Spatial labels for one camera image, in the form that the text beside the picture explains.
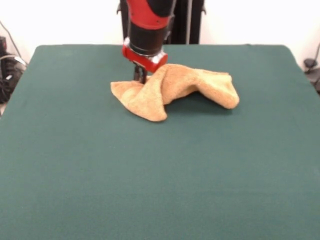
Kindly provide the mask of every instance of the towel fold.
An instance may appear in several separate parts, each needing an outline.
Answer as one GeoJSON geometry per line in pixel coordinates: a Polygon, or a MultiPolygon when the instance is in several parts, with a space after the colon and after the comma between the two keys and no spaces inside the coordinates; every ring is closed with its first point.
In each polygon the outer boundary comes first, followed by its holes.
{"type": "Polygon", "coordinates": [[[111,82],[112,94],[133,114],[152,122],[167,118],[165,105],[199,91],[226,109],[239,103],[239,96],[227,72],[165,64],[145,84],[137,81],[111,82]]]}

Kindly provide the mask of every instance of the crumpled towel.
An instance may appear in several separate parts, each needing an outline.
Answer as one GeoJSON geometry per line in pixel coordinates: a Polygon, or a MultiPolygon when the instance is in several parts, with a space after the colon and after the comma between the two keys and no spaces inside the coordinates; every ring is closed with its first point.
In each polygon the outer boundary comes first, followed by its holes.
{"type": "Polygon", "coordinates": [[[145,84],[138,81],[111,82],[112,94],[133,114],[152,122],[167,118],[165,105],[199,91],[226,109],[239,103],[239,96],[227,72],[165,64],[145,84]]]}

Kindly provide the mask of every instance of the cable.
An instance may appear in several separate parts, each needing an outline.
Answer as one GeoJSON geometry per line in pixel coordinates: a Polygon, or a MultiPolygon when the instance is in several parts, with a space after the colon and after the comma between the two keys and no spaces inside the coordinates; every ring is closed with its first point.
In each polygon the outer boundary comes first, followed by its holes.
{"type": "Polygon", "coordinates": [[[318,48],[316,50],[316,54],[315,54],[314,60],[317,60],[318,55],[319,55],[319,50],[320,50],[320,43],[319,43],[318,48]]]}
{"type": "Polygon", "coordinates": [[[21,54],[19,52],[19,49],[17,48],[17,45],[15,44],[15,41],[13,40],[10,32],[8,31],[8,29],[5,27],[5,25],[1,21],[0,21],[0,25],[3,27],[3,29],[6,31],[6,33],[9,35],[9,38],[10,38],[10,40],[11,40],[11,42],[12,42],[12,44],[13,44],[15,50],[16,50],[16,52],[18,53],[19,57],[21,58],[21,54]]]}

